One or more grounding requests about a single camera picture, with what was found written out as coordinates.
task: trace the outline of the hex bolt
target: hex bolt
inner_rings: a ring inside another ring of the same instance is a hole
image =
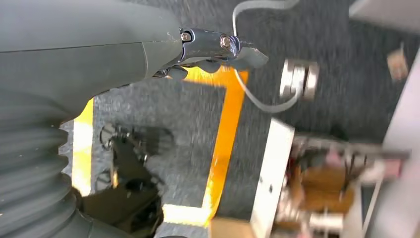
[[[230,46],[230,39],[228,36],[221,36],[220,38],[220,46],[223,48],[229,48]]]
[[[181,40],[182,41],[191,41],[191,35],[188,32],[181,33]]]

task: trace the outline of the yellow tape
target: yellow tape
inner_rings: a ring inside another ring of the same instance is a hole
[[[74,120],[73,127],[71,182],[82,196],[91,192],[93,102],[94,99],[89,100],[83,112]]]
[[[244,100],[244,91],[239,85],[232,68],[222,66],[214,74],[206,73],[199,68],[187,70],[189,73],[186,81],[226,87],[209,178],[203,198],[202,208],[205,211],[210,211],[205,223],[205,225],[208,225],[216,214],[222,196],[233,142],[235,141],[236,127]],[[240,76],[246,83],[248,73],[241,72]]]

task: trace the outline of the silver metal part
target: silver metal part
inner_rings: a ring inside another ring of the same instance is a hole
[[[220,46],[222,46],[224,48],[229,48],[229,46],[230,46],[230,39],[229,39],[228,36],[222,35],[220,37]]]
[[[305,75],[297,76],[296,70],[304,70]],[[315,97],[316,85],[318,82],[319,66],[316,62],[286,59],[281,76],[280,97],[291,98],[298,87],[303,87],[302,97],[306,100],[313,100]]]
[[[182,32],[181,33],[181,40],[183,42],[191,41],[191,39],[192,39],[192,37],[191,37],[190,33],[188,33],[188,32]]]

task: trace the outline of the white panel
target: white panel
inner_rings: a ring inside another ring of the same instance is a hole
[[[411,149],[400,180],[392,184],[378,204],[379,211],[372,226],[372,238],[412,238],[420,220],[420,56],[400,97],[384,146]]]
[[[349,10],[351,18],[420,33],[420,0],[358,0]]]
[[[256,238],[269,238],[292,147],[294,128],[271,119],[251,226]]]

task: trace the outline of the wire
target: wire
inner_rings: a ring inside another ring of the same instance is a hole
[[[232,25],[233,25],[233,34],[234,36],[238,36],[238,30],[236,27],[236,21],[238,15],[245,11],[250,9],[278,9],[278,10],[287,10],[292,8],[294,5],[296,5],[299,2],[299,0],[249,0],[244,1],[236,5],[236,7],[233,9],[232,14]],[[297,100],[300,98],[300,96],[303,94],[303,85],[299,85],[296,89],[295,95],[287,102],[278,104],[278,105],[267,105],[262,103],[260,100],[258,100],[247,88],[247,86],[242,81],[241,76],[239,75],[238,71],[234,69],[236,79],[238,80],[239,85],[241,85],[242,89],[244,90],[245,94],[248,96],[248,98],[255,104],[255,106],[259,109],[261,109],[264,112],[267,113],[280,113],[283,112],[290,107],[292,107]]]

